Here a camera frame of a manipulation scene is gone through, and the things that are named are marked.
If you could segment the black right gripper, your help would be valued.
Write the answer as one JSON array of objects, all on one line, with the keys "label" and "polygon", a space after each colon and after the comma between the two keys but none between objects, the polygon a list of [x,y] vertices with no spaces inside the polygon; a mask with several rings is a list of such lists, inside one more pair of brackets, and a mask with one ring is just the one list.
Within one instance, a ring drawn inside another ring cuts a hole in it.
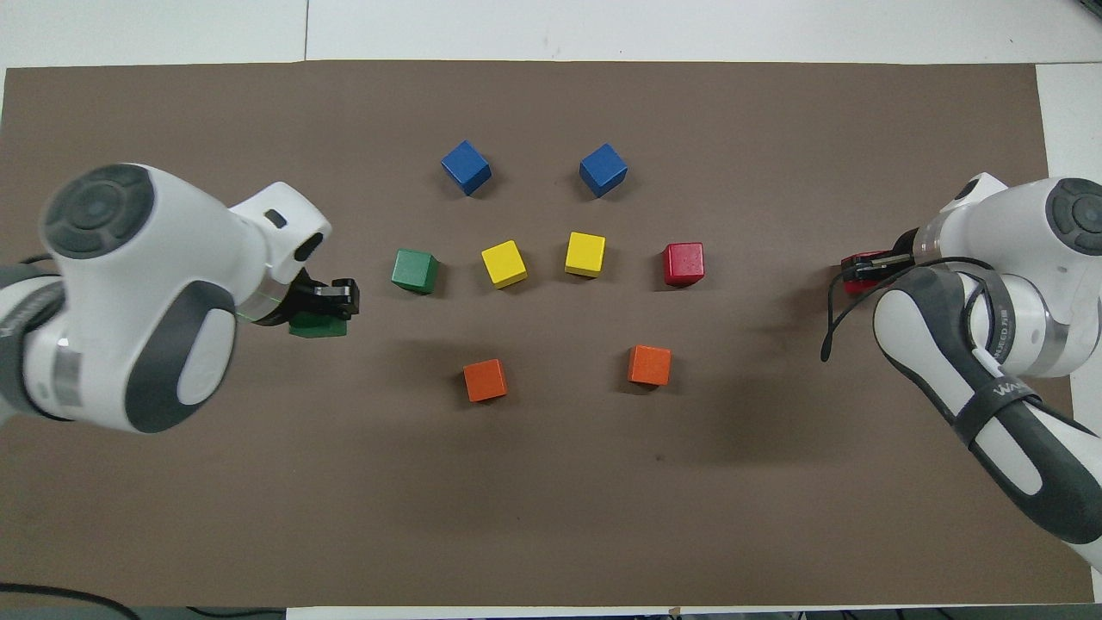
[{"label": "black right gripper", "polygon": [[914,240],[919,233],[919,227],[899,235],[895,242],[894,255],[851,255],[851,280],[862,282],[880,282],[897,272],[914,267]]}]

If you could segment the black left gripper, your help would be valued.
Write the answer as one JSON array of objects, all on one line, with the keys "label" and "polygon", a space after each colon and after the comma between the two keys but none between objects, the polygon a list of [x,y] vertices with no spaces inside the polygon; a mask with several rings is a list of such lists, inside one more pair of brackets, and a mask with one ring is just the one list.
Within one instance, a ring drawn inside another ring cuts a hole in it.
[{"label": "black left gripper", "polygon": [[287,295],[271,313],[257,320],[257,326],[278,326],[290,322],[298,313],[310,307],[315,289],[320,314],[339,320],[350,320],[361,313],[361,290],[353,278],[338,278],[328,285],[318,285],[307,275],[307,270],[299,274],[288,285]]}]

